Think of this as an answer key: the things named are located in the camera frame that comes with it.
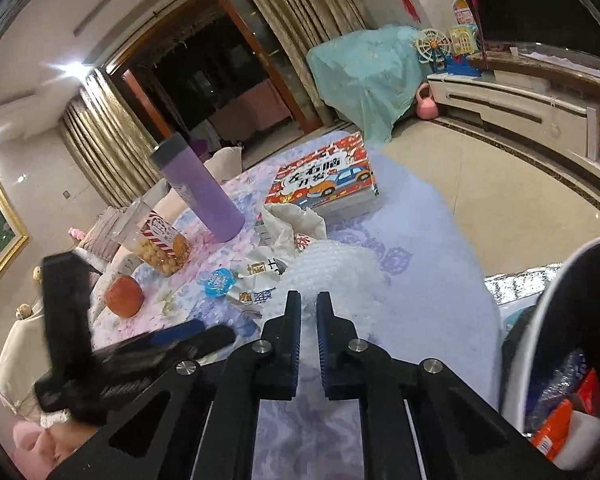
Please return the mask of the left hand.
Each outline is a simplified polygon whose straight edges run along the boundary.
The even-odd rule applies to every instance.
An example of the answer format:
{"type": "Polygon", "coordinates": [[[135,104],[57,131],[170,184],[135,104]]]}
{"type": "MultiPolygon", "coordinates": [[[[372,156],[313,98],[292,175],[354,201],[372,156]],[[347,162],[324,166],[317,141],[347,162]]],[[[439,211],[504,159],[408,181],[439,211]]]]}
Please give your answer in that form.
{"type": "Polygon", "coordinates": [[[48,428],[26,420],[17,422],[12,430],[12,459],[24,478],[44,480],[97,431],[98,427],[73,419],[48,428]]]}

